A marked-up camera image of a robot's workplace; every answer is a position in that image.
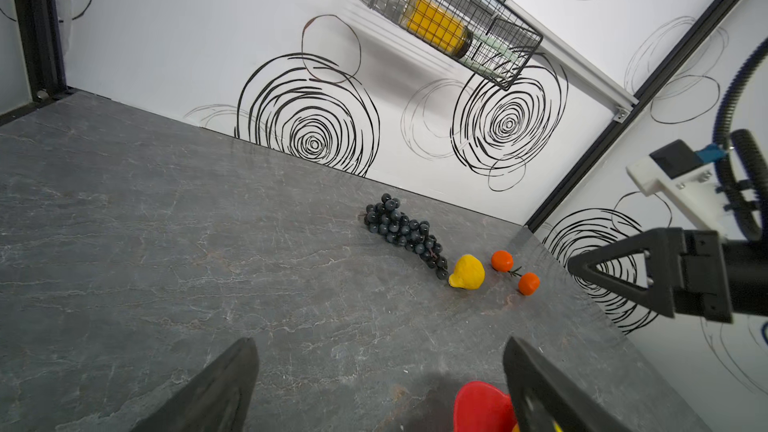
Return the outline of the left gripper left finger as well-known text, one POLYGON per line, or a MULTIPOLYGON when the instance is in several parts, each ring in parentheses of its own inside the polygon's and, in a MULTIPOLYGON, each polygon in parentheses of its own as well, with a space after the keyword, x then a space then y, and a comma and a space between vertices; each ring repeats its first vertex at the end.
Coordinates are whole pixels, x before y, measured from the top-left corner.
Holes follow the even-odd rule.
POLYGON ((235 341, 135 431, 242 431, 259 372, 253 339, 235 341))

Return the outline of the red flower-shaped fruit bowl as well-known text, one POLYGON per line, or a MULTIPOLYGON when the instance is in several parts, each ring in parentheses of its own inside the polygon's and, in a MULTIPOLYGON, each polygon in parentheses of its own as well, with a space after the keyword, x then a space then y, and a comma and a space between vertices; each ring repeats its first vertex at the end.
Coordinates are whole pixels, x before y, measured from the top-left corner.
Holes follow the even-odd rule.
POLYGON ((517 431, 518 421, 509 394, 482 381, 463 385, 454 400, 453 430, 517 431))

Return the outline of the small yellow pear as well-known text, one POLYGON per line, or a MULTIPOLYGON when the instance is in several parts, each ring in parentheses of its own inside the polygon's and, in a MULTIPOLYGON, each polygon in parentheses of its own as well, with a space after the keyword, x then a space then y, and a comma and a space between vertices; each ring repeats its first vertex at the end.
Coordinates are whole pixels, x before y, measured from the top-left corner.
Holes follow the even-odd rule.
POLYGON ((485 276, 483 263, 475 256, 466 254, 456 262, 448 283, 452 288, 477 290, 484 283, 485 276))

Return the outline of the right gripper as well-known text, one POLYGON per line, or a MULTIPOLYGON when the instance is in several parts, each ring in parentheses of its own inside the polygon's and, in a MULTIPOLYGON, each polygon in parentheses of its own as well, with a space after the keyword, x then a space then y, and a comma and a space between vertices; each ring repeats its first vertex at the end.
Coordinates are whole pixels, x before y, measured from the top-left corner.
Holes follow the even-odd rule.
POLYGON ((767 316, 767 246, 721 245, 715 231, 655 228, 575 255, 568 272, 659 315, 730 323, 734 311, 767 316), (622 258, 644 260, 646 286, 600 270, 622 258))

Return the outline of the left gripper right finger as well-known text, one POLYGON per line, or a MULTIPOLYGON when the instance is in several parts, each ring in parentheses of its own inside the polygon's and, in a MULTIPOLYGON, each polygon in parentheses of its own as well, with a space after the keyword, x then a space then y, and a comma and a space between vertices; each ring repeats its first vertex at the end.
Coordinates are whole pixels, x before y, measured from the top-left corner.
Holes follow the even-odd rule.
POLYGON ((507 341, 503 369, 522 431, 628 429, 521 338, 507 341))

